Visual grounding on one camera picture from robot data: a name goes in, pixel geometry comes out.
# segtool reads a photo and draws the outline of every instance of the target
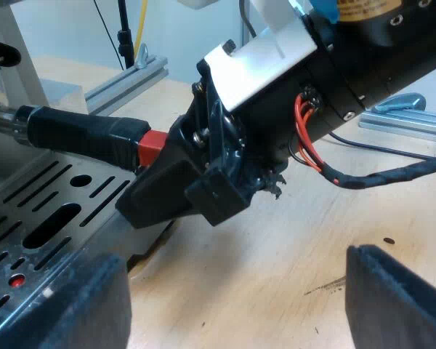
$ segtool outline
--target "metal grate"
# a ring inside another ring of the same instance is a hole
[[[52,153],[0,192],[0,325],[39,295],[113,216],[133,177]]]

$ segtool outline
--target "bolt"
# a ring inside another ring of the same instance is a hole
[[[226,52],[227,55],[231,55],[236,48],[236,45],[233,40],[228,40],[223,44],[223,51]]]
[[[344,121],[352,120],[355,117],[356,117],[355,112],[354,111],[350,111],[349,113],[344,115]]]
[[[192,138],[194,139],[195,145],[197,145],[200,149],[205,147],[205,142],[201,139],[197,132],[194,132]]]
[[[393,27],[397,27],[398,25],[402,24],[404,21],[404,17],[402,15],[397,15],[396,17],[392,18],[390,23]]]
[[[428,7],[431,4],[432,0],[420,0],[419,6],[424,9],[425,7]]]

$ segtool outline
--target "yellow label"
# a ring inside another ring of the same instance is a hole
[[[383,15],[402,5],[402,0],[337,0],[341,22],[356,22]]]

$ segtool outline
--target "white wall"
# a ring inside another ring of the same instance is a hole
[[[118,2],[97,3],[118,46]],[[126,0],[133,41],[141,3]],[[26,0],[12,8],[31,56],[54,55],[119,68],[92,0]],[[195,64],[205,54],[228,39],[241,42],[237,1],[221,0],[193,10],[176,0],[150,0],[143,38],[151,54],[169,59],[170,78],[196,81]]]

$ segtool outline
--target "red wire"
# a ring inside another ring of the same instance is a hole
[[[303,122],[304,125],[308,122],[308,120],[310,119],[310,117],[313,115],[313,109],[310,109],[308,112],[306,112]],[[307,162],[307,164],[312,167],[314,170],[316,170],[317,172],[321,172],[321,168],[318,167],[313,160],[311,160],[309,158],[309,156],[307,154],[305,154],[304,149],[302,147],[302,144],[299,142],[299,153],[302,156],[302,158],[304,158],[305,162]]]
[[[321,159],[321,157],[318,155],[317,151],[313,147],[312,140],[310,139],[310,136],[308,135],[307,128],[305,126],[305,122],[302,119],[301,109],[302,109],[302,96],[298,95],[296,98],[295,106],[294,106],[294,113],[295,113],[295,119],[296,119],[296,126],[298,127],[298,130],[299,130],[299,136],[304,140],[309,151],[312,152],[312,154],[316,157],[318,162],[323,163],[323,160]]]

